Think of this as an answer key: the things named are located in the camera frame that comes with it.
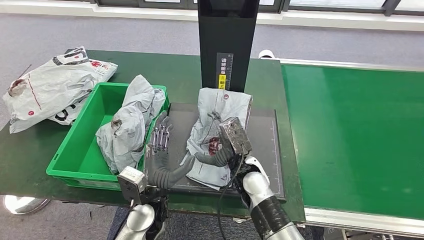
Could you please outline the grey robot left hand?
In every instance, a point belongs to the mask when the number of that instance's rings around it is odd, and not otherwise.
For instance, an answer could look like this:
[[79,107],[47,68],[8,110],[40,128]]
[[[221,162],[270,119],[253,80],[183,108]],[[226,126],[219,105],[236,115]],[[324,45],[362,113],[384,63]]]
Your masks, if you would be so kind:
[[150,140],[146,144],[144,155],[144,172],[147,176],[148,184],[166,190],[172,188],[192,170],[196,159],[194,156],[189,155],[183,165],[173,170],[167,168],[169,160],[177,159],[174,156],[170,156],[168,148],[172,128],[173,126],[169,123],[168,113],[162,111],[152,127]]

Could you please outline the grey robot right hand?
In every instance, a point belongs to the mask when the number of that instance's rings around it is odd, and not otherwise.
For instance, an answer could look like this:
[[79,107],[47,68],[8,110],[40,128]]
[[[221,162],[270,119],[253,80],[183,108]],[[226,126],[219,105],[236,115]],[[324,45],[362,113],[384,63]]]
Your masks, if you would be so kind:
[[204,164],[230,169],[242,164],[242,161],[252,150],[251,143],[241,120],[229,117],[218,124],[218,137],[221,148],[213,155],[197,152],[194,156]]

